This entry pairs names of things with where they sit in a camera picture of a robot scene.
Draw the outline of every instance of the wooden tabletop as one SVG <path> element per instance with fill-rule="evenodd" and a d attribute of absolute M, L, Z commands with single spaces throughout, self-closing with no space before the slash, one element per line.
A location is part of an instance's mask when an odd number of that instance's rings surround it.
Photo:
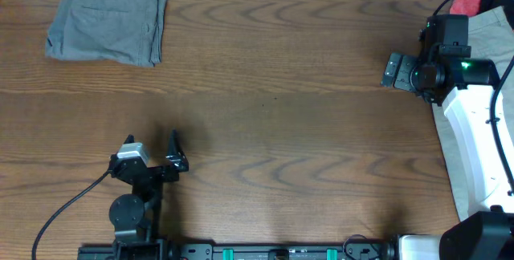
<path fill-rule="evenodd" d="M 169 0 L 162 64 L 44 57 L 59 0 L 0 3 L 0 258 L 107 168 L 132 133 L 153 165 L 176 128 L 190 171 L 161 232 L 234 242 L 441 234 L 458 222 L 430 107 L 380 87 L 442 0 Z M 110 243 L 110 177 L 57 218 L 40 259 Z"/>

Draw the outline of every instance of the wood grain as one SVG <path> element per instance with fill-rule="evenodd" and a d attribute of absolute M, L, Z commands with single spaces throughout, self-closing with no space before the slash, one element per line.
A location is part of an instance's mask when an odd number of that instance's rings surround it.
<path fill-rule="evenodd" d="M 379 86 L 416 54 L 442 0 L 169 0 L 155 68 L 44 57 L 59 0 L 0 3 L 0 259 L 27 259 L 127 134 L 162 162 L 177 128 L 191 170 L 161 232 L 216 242 L 343 242 L 457 223 L 430 107 Z M 50 226 L 40 259 L 110 243 L 106 179 Z"/>

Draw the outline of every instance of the gray cloth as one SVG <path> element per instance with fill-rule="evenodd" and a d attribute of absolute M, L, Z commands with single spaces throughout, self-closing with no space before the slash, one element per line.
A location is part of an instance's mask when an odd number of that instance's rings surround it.
<path fill-rule="evenodd" d="M 62 0 L 48 29 L 46 56 L 112 59 L 153 67 L 161 62 L 166 0 Z"/>
<path fill-rule="evenodd" d="M 471 46 L 471 57 L 491 59 L 496 65 L 498 74 L 501 76 L 514 55 L 514 32 L 512 32 L 505 18 L 503 7 L 497 7 L 469 18 L 468 30 L 468 44 Z M 511 135 L 514 135 L 514 76 L 510 75 L 507 78 L 501 91 L 504 96 L 504 114 L 507 129 Z M 432 108 L 437 133 L 443 148 L 444 160 L 447 164 L 457 214 L 462 221 L 469 215 L 467 214 L 466 176 L 464 175 L 459 146 L 457 145 L 450 122 L 443 114 L 443 109 L 435 104 Z"/>

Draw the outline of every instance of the red cloth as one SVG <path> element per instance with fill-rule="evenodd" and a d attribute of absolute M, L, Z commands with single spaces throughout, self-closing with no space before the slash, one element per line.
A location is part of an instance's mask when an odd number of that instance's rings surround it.
<path fill-rule="evenodd" d="M 450 14 L 464 14 L 471 17 L 479 13 L 479 8 L 480 0 L 454 0 Z"/>

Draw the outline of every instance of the gray fabric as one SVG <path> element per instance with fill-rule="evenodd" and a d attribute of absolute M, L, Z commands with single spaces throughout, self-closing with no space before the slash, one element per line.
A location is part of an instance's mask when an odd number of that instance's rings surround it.
<path fill-rule="evenodd" d="M 505 18 L 503 7 L 497 7 L 470 18 L 468 35 L 471 57 L 491 59 L 501 76 L 514 55 L 514 32 L 512 32 Z M 514 76 L 508 77 L 502 87 L 502 94 L 504 96 L 504 114 L 507 128 L 509 133 L 514 135 Z M 432 108 L 439 140 L 443 148 L 444 160 L 447 164 L 457 214 L 462 221 L 469 215 L 467 214 L 466 176 L 464 175 L 459 147 L 450 123 L 443 114 L 443 109 L 435 104 Z"/>
<path fill-rule="evenodd" d="M 153 67 L 161 62 L 165 4 L 166 0 L 62 0 L 48 29 L 46 56 Z"/>

